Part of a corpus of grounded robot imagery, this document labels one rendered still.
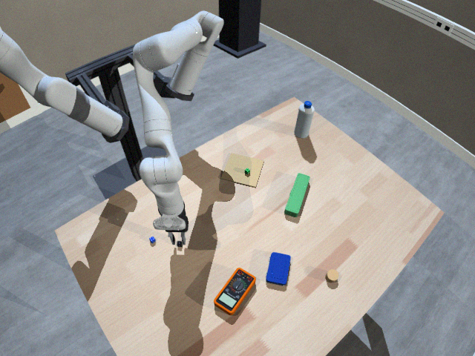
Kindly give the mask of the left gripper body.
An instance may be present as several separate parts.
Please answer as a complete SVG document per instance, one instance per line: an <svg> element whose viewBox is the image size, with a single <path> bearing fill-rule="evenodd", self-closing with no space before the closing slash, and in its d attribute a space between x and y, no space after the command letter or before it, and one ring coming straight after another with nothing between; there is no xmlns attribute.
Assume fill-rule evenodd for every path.
<svg viewBox="0 0 475 356"><path fill-rule="evenodd" d="M186 216L185 203L181 196L180 201L173 207L164 208L157 203L161 217L153 221L153 226L157 230L166 232L187 232L189 221ZM184 229L184 230L183 230Z"/></svg>

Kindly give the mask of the orange digital multimeter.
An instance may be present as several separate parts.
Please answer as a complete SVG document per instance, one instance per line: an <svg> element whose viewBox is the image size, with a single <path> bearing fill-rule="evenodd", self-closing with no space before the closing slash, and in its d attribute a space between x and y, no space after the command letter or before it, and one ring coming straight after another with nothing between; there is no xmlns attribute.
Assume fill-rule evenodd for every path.
<svg viewBox="0 0 475 356"><path fill-rule="evenodd" d="M233 315L255 284L255 281L255 276L242 268L237 268L214 299L214 305L228 315Z"/></svg>

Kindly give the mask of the tan square mat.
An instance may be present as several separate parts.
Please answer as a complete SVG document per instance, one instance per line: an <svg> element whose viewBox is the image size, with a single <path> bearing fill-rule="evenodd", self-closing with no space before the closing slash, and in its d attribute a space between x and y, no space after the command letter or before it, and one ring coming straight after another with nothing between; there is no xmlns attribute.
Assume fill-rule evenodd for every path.
<svg viewBox="0 0 475 356"><path fill-rule="evenodd" d="M264 160L231 153L221 179L256 187ZM245 173L246 169L249 174Z"/></svg>

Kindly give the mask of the green rectangular box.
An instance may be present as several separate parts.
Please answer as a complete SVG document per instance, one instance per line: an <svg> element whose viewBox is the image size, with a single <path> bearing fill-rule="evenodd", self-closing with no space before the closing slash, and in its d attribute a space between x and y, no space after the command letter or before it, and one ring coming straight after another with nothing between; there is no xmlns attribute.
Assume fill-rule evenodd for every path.
<svg viewBox="0 0 475 356"><path fill-rule="evenodd" d="M298 173L285 207L285 214L292 217L298 216L298 213L301 210L305 192L309 185L309 179L309 176Z"/></svg>

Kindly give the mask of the grey bottle with blue cap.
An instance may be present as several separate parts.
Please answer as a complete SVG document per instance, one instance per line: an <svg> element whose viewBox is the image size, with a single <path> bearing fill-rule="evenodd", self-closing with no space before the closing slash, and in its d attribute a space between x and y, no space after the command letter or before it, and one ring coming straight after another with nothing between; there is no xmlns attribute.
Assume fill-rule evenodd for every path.
<svg viewBox="0 0 475 356"><path fill-rule="evenodd" d="M308 137L314 112L315 109L311 102L305 101L304 104L300 105L294 131L297 137Z"/></svg>

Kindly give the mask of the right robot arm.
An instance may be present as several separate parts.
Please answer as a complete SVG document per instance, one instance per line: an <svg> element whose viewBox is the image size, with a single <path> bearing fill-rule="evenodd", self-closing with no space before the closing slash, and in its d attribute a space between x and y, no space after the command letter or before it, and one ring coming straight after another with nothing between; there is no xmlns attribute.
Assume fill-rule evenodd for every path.
<svg viewBox="0 0 475 356"><path fill-rule="evenodd" d="M37 102L67 114L90 128L115 136L122 117L75 85L50 77L33 66L22 49L0 29L0 73L23 87Z"/></svg>

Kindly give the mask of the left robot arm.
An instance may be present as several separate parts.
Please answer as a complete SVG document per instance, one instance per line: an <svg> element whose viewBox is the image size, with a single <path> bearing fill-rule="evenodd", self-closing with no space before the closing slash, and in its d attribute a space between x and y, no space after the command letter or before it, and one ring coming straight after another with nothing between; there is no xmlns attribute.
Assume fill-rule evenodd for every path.
<svg viewBox="0 0 475 356"><path fill-rule="evenodd" d="M169 109L154 86L154 71L174 64L183 54L169 84L178 93L190 95L223 23L222 18L201 11L169 32L138 42L133 49L145 144L166 151L164 156L145 158L140 164L140 176L164 208L173 207L180 201L177 182L183 175L183 167L172 138ZM201 42L203 36L207 39Z"/></svg>

